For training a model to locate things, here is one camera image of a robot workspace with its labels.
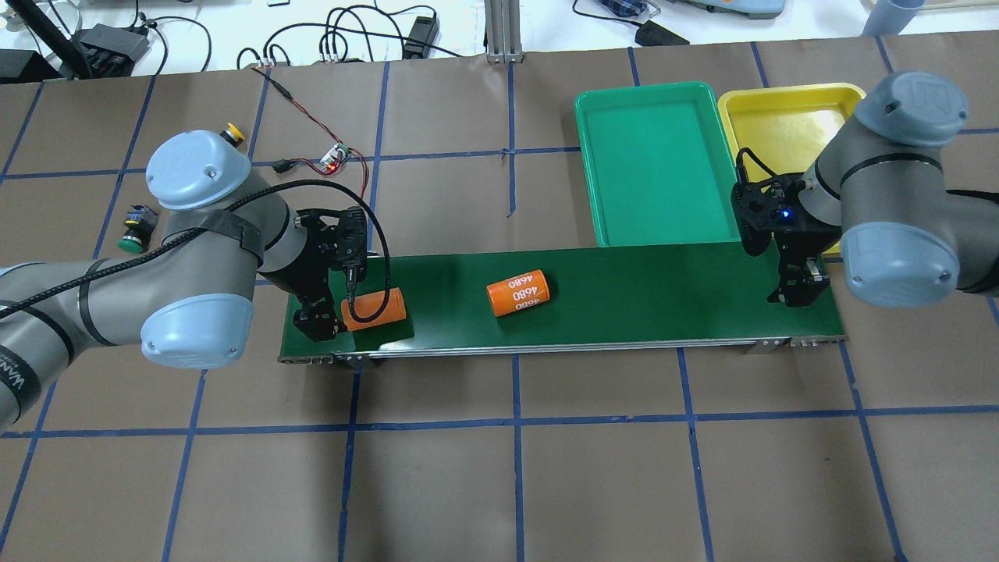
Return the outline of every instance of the red wire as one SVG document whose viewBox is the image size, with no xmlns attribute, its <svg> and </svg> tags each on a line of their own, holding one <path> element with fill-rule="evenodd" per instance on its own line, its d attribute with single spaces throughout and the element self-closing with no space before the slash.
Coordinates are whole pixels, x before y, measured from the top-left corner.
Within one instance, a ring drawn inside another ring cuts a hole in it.
<svg viewBox="0 0 999 562">
<path fill-rule="evenodd" d="M 299 108 L 299 111 L 301 111 L 302 113 L 304 113 L 306 117 L 308 117 L 309 119 L 312 119 L 313 123 L 316 123 L 317 125 L 319 125 L 324 131 L 327 132 L 327 134 L 329 134 L 331 137 L 333 137 L 333 140 L 335 140 L 335 141 L 337 141 L 339 143 L 343 143 L 344 142 L 344 141 L 340 140 L 340 137 L 338 137 L 333 131 L 331 131 L 330 128 L 327 127 L 322 121 L 320 121 L 319 119 L 316 119 L 315 117 L 313 117 L 312 113 L 309 113 L 308 109 L 302 107 L 301 103 L 299 103 L 298 101 L 296 101 L 294 99 L 290 99 L 288 101 L 290 101 L 292 103 L 292 105 L 294 105 L 295 107 Z"/>
<path fill-rule="evenodd" d="M 313 164 L 312 161 L 306 160 L 305 158 L 293 158 L 292 160 L 295 161 L 295 162 L 301 162 L 301 163 L 309 166 L 310 168 L 313 169 L 314 172 L 316 172 L 317 174 L 319 174 L 321 176 L 332 176 L 333 174 L 337 173 L 337 170 L 328 170 L 328 169 L 324 170 L 322 168 L 319 168 L 319 167 L 316 166 L 316 164 Z"/>
<path fill-rule="evenodd" d="M 365 192 L 368 191 L 368 160 L 365 159 L 365 155 L 361 154 L 358 149 L 350 147 L 351 152 L 358 155 L 358 160 L 361 161 L 361 168 L 364 170 L 361 179 L 361 198 L 365 198 Z"/>
</svg>

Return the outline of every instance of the orange cylinder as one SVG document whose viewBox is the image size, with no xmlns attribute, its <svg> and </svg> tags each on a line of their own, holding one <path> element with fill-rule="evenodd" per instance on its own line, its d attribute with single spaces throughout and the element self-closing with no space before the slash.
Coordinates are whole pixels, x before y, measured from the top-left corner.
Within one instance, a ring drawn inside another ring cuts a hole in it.
<svg viewBox="0 0 999 562">
<path fill-rule="evenodd" d="M 358 313 L 359 318 L 367 318 L 378 312 L 378 308 L 382 306 L 382 301 L 384 299 L 385 291 L 361 295 L 360 297 L 356 297 L 354 299 L 354 311 Z M 347 329 L 352 332 L 364 330 L 365 328 L 372 328 L 374 326 L 381 326 L 382 324 L 388 324 L 390 322 L 405 320 L 406 302 L 403 301 L 403 291 L 399 290 L 399 287 L 393 287 L 392 290 L 389 291 L 389 304 L 386 305 L 382 314 L 371 322 L 358 322 L 355 320 L 351 316 L 351 309 L 347 299 L 340 301 L 340 317 L 343 318 L 344 324 L 347 325 Z"/>
<path fill-rule="evenodd" d="M 486 287 L 493 314 L 503 316 L 547 302 L 551 298 L 548 282 L 540 269 L 494 283 Z"/>
</svg>

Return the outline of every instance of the plastic tray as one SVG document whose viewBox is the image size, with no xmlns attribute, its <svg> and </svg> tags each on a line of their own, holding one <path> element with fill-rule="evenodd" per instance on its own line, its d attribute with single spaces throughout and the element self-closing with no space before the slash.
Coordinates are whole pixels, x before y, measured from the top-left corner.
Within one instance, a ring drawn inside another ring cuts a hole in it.
<svg viewBox="0 0 999 562">
<path fill-rule="evenodd" d="M 735 90 L 718 99 L 718 113 L 733 155 L 748 146 L 778 174 L 803 172 L 863 97 L 845 83 Z M 750 181 L 766 178 L 745 161 Z"/>
<path fill-rule="evenodd" d="M 735 171 L 707 84 L 584 92 L 575 117 L 600 246 L 739 239 Z"/>
</svg>

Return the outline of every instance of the green conveyor belt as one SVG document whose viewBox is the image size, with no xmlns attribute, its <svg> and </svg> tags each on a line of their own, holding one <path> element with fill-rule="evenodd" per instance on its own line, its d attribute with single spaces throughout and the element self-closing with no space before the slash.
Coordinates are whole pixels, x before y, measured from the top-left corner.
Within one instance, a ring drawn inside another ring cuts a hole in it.
<svg viewBox="0 0 999 562">
<path fill-rule="evenodd" d="M 769 304 L 777 252 L 750 258 L 738 243 L 413 256 L 392 260 L 409 319 L 312 342 L 292 325 L 289 299 L 280 359 L 474 355 L 842 339 L 831 291 L 814 305 Z M 358 294 L 381 290 L 384 262 L 369 260 Z M 497 318 L 486 286 L 533 269 L 551 300 Z M 343 298 L 344 278 L 330 276 Z"/>
</svg>

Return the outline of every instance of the green button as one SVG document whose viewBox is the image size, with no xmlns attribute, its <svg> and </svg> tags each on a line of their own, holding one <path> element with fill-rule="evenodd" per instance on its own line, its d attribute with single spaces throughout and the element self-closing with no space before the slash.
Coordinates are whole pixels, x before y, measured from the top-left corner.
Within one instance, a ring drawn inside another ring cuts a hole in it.
<svg viewBox="0 0 999 562">
<path fill-rule="evenodd" d="M 122 238 L 118 241 L 118 247 L 130 254 L 141 254 L 142 245 L 135 240 L 129 240 L 128 238 Z"/>
</svg>

